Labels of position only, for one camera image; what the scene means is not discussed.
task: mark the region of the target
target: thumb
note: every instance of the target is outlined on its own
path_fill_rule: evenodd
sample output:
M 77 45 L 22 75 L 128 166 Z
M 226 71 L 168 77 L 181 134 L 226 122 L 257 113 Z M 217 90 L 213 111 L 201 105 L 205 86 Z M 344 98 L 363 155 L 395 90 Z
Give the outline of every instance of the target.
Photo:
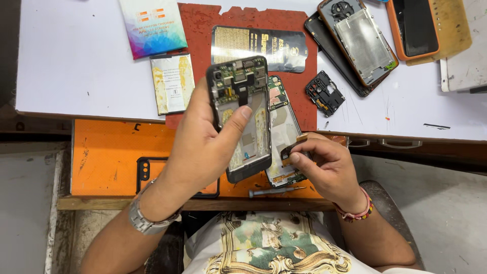
M 289 157 L 295 167 L 297 167 L 313 183 L 322 180 L 323 170 L 319 168 L 312 160 L 299 152 L 293 152 Z
M 249 106 L 241 106 L 238 108 L 228 121 L 223 126 L 220 134 L 216 137 L 216 143 L 219 146 L 235 149 L 237 142 L 242 133 L 244 132 L 245 126 L 252 115 L 252 109 Z

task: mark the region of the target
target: orange phone frame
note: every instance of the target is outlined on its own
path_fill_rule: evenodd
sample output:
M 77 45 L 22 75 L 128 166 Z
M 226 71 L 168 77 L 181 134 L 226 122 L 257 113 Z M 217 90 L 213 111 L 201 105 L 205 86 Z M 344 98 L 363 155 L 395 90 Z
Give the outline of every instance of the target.
M 319 6 L 321 6 L 322 3 L 325 3 L 325 2 L 328 2 L 330 0 L 323 0 L 321 1 L 318 6 L 316 7 L 316 9 L 318 10 L 318 13 L 319 13 L 319 16 L 321 18 L 324 18 L 323 16 L 323 13 L 321 12 Z M 364 3 L 362 2 L 362 0 L 358 0 L 360 2 L 360 4 L 362 4 L 363 7 L 365 7 Z M 338 40 L 338 37 L 335 35 L 335 32 L 332 30 L 332 28 L 330 27 L 330 25 L 328 24 L 327 21 L 323 20 L 323 22 L 325 23 L 326 27 L 328 28 L 328 30 L 332 33 L 332 36 L 333 38 L 335 39 L 335 42 L 337 42 L 337 44 L 340 46 L 340 50 L 342 51 L 342 53 L 345 55 L 345 56 L 348 56 L 348 53 L 345 51 L 345 49 L 343 48 L 343 45 L 341 44 L 341 42 Z M 364 79 L 362 79 L 362 76 L 360 76 L 360 73 L 358 73 L 358 71 L 356 69 L 354 69 L 355 71 L 355 74 L 357 75 L 358 79 L 360 80 L 360 82 L 366 86 L 366 87 L 370 87 L 370 86 L 373 86 L 375 83 L 377 83 L 378 81 L 381 81 L 382 79 L 384 79 L 385 77 L 387 77 L 387 75 L 389 75 L 389 73 L 391 73 L 391 71 L 393 71 L 394 69 L 396 69 L 396 67 L 399 66 L 399 60 L 397 59 L 396 55 L 394 54 L 394 51 L 391 50 L 391 53 L 394 57 L 394 61 L 397 63 L 397 66 L 395 66 L 393 69 L 389 70 L 388 73 L 384 74 L 381 78 L 375 80 L 374 82 L 370 83 L 369 85 L 367 83 L 365 83 Z M 354 64 L 352 63 L 352 60 L 350 60 L 350 58 L 347 58 L 348 60 L 348 63 L 352 66 L 352 68 L 354 68 Z
M 433 24 L 434 24 L 434 16 L 433 16 L 433 10 L 431 9 L 430 0 L 428 0 L 428 3 L 430 3 L 431 18 L 433 19 Z M 395 15 L 393 0 L 389 0 L 386 2 L 386 8 L 387 8 L 387 15 L 389 17 L 389 23 L 391 25 L 391 31 L 393 33 L 394 46 L 396 47 L 397 57 L 399 58 L 399 60 L 408 61 L 408 60 L 417 59 L 425 56 L 430 56 L 440 51 L 440 39 L 438 37 L 438 30 L 436 29 L 436 26 L 434 26 L 434 33 L 436 34 L 436 40 L 438 41 L 438 50 L 433 52 L 428 52 L 425 54 L 411 56 L 411 57 L 407 56 L 406 53 L 404 52 L 404 45 L 402 44 L 401 34 L 399 32 L 399 24 L 397 23 L 397 17 Z

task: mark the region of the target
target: white t-shirt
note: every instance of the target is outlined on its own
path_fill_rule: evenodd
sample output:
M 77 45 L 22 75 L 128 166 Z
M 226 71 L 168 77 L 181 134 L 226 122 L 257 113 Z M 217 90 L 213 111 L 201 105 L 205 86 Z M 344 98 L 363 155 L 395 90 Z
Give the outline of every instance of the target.
M 183 274 L 380 273 L 334 245 L 322 213 L 223 212 L 186 242 Z M 386 274 L 426 274 L 393 268 Z

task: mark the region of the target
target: wrist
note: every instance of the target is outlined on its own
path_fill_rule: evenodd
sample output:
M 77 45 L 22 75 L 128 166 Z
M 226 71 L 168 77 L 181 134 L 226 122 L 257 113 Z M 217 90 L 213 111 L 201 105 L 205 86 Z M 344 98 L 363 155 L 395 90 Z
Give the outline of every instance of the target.
M 353 194 L 349 195 L 345 201 L 336 202 L 341 210 L 350 214 L 360 214 L 367 210 L 368 200 L 362 189 L 357 186 Z
M 172 216 L 189 199 L 176 184 L 157 179 L 140 197 L 140 211 L 150 221 Z

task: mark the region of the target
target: metal watch strap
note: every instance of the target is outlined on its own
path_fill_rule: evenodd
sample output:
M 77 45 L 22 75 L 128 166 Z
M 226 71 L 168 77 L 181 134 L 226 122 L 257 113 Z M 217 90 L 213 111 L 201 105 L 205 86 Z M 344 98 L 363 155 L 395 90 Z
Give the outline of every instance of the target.
M 181 211 L 183 208 L 181 207 L 176 213 L 174 213 L 171 217 L 159 221 L 159 222 L 152 222 L 147 220 L 142 212 L 140 212 L 140 197 L 142 196 L 142 193 L 150 186 L 152 185 L 156 179 L 150 181 L 147 183 L 147 185 L 144 187 L 143 190 L 139 192 L 137 195 L 137 198 L 130 203 L 129 206 L 129 222 L 130 224 L 138 231 L 142 232 L 144 235 L 153 235 L 157 234 L 164 229 L 166 229 L 172 222 L 174 222 L 179 214 L 181 214 Z

